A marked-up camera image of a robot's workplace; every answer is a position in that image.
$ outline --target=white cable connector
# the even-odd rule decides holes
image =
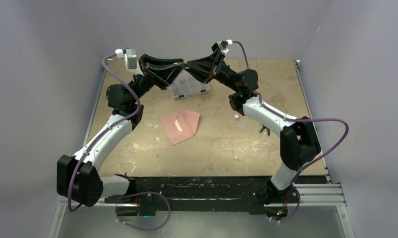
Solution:
[[[116,54],[116,56],[117,56],[117,59],[123,58],[123,57],[124,57],[124,52],[123,52],[122,49],[117,49],[117,50],[115,51],[115,54]]]

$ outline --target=plastic storage box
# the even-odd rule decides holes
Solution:
[[[197,81],[188,72],[181,72],[171,84],[172,95],[175,100],[206,93],[210,90],[209,84]]]

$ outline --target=lavender wall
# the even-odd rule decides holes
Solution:
[[[45,237],[102,75],[71,0],[0,1],[0,237]]]
[[[300,68],[313,116],[349,122],[326,163],[357,237],[398,237],[398,0],[335,0]],[[323,148],[343,131],[317,127]]]
[[[103,56],[132,47],[197,58],[214,42],[241,41],[251,58],[300,59],[333,0],[75,0]],[[232,47],[229,57],[242,57]]]

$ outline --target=wooden tabletop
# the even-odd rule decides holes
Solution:
[[[235,71],[245,69],[244,60],[226,59]],[[290,59],[252,59],[250,68],[258,72],[263,100],[279,110],[308,116],[293,61]],[[109,66],[126,82],[132,74],[124,62],[113,60]],[[118,81],[109,73],[102,86],[88,139],[107,122],[112,109],[107,106],[106,89]],[[228,102],[233,91],[219,82],[199,96],[174,100],[171,89],[154,87],[140,100],[145,106],[142,121],[109,155],[101,176],[127,173],[129,176],[257,176],[273,175],[281,163],[279,138],[259,134],[261,125],[248,117],[235,120]],[[200,113],[194,137],[171,146],[160,118],[180,109]],[[325,175],[321,161],[306,169],[305,175]]]

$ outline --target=pink paper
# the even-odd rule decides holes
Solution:
[[[161,118],[162,126],[167,133],[171,145],[176,145],[188,138],[193,137],[197,131],[197,124],[199,123],[200,113],[180,110],[168,116]],[[182,131],[177,129],[175,120],[178,121]]]

